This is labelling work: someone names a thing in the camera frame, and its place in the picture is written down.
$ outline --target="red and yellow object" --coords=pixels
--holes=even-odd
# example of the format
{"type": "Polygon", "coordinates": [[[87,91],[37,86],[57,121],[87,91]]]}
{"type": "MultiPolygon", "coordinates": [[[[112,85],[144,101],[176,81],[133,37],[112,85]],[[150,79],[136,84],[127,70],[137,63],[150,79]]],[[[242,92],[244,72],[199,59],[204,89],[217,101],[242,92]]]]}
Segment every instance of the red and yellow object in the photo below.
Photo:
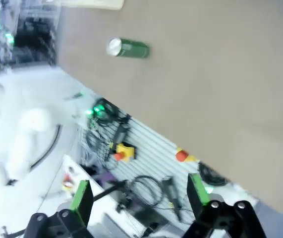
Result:
{"type": "Polygon", "coordinates": [[[180,162],[199,162],[199,160],[194,155],[189,155],[188,152],[182,150],[181,148],[176,149],[176,159],[180,162]]]}
{"type": "Polygon", "coordinates": [[[124,144],[118,144],[114,157],[117,161],[129,162],[135,158],[135,148],[125,146],[124,144]]]}

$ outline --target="green can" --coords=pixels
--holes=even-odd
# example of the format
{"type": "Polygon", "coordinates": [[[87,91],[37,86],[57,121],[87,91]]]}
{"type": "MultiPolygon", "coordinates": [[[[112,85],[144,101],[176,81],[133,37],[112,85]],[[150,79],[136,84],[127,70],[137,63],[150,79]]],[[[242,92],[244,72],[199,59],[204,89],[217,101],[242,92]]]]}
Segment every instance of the green can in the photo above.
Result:
{"type": "Polygon", "coordinates": [[[107,53],[111,56],[146,58],[149,52],[149,46],[145,43],[123,38],[113,38],[107,45],[107,53]]]}

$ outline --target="cardboard surface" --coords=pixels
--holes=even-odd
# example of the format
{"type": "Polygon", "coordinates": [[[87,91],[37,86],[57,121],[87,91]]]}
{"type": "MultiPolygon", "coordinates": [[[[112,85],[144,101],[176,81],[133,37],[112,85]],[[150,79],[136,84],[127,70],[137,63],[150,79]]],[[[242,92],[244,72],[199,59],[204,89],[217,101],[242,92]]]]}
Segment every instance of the cardboard surface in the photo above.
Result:
{"type": "Polygon", "coordinates": [[[62,18],[66,72],[283,211],[283,1],[127,0],[62,18]],[[108,56],[113,37],[150,58],[108,56]]]}

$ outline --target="striped metal surface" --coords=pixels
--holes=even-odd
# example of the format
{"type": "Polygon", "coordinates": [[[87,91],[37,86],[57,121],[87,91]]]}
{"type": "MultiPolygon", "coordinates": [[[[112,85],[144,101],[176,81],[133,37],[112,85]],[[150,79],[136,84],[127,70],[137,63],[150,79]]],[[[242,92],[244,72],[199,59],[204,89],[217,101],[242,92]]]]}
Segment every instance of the striped metal surface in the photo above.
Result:
{"type": "MultiPolygon", "coordinates": [[[[179,200],[182,203],[183,208],[191,209],[186,197],[187,175],[188,173],[197,172],[197,163],[178,162],[175,158],[176,145],[138,120],[131,118],[129,125],[130,130],[125,142],[136,146],[136,159],[129,163],[118,162],[117,167],[112,170],[111,173],[118,180],[133,180],[136,176],[148,175],[161,181],[166,176],[173,176],[178,189],[179,200]]],[[[116,123],[112,127],[107,127],[107,131],[110,135],[114,135],[116,127],[116,123]]],[[[84,152],[81,153],[83,161],[85,161],[88,157],[85,132],[86,130],[83,129],[80,134],[83,148],[85,148],[84,152]]],[[[111,158],[110,163],[116,163],[113,157],[111,158]]],[[[159,195],[160,189],[154,183],[151,183],[151,185],[153,191],[159,195]]],[[[138,189],[138,193],[141,194],[147,201],[152,200],[148,190],[142,190],[140,188],[138,189]]],[[[158,205],[158,208],[160,208],[157,209],[159,213],[165,216],[172,224],[183,230],[186,230],[189,226],[188,224],[194,220],[192,212],[182,210],[181,214],[184,220],[183,223],[179,222],[174,211],[168,209],[171,207],[166,196],[163,202],[158,205]]]]}

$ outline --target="can lid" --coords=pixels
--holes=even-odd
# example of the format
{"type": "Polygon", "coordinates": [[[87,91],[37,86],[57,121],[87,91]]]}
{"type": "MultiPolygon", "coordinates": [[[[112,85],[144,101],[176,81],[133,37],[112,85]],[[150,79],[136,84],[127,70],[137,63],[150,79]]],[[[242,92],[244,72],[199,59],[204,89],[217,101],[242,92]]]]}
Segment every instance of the can lid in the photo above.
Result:
{"type": "Polygon", "coordinates": [[[121,45],[120,38],[113,38],[107,46],[107,53],[111,56],[117,56],[121,50],[121,45]]]}

